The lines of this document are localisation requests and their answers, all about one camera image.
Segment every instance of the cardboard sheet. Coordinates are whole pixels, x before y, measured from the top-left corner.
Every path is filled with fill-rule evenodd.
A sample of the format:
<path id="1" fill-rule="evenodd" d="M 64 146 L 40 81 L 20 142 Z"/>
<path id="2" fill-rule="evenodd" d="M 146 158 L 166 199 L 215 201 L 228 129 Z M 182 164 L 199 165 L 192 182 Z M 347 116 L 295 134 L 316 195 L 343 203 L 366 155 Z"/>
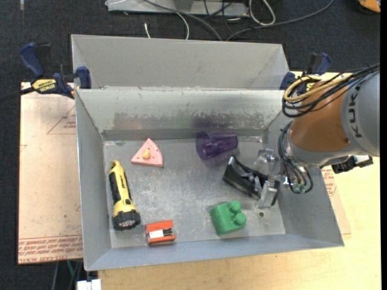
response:
<path id="1" fill-rule="evenodd" d="M 75 102 L 21 97 L 18 263 L 81 259 Z"/>

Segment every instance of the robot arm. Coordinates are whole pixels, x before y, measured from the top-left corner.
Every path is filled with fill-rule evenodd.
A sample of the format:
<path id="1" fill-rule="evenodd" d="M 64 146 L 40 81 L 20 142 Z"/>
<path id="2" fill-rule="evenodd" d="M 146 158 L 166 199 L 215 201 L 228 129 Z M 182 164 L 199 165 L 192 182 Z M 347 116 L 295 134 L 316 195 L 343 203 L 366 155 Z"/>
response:
<path id="1" fill-rule="evenodd" d="M 300 94 L 303 84 L 313 85 Z M 305 76 L 285 91 L 282 111 L 294 119 L 278 139 L 278 152 L 304 190 L 309 167 L 331 165 L 339 173 L 380 156 L 379 89 L 377 64 L 326 81 Z"/>

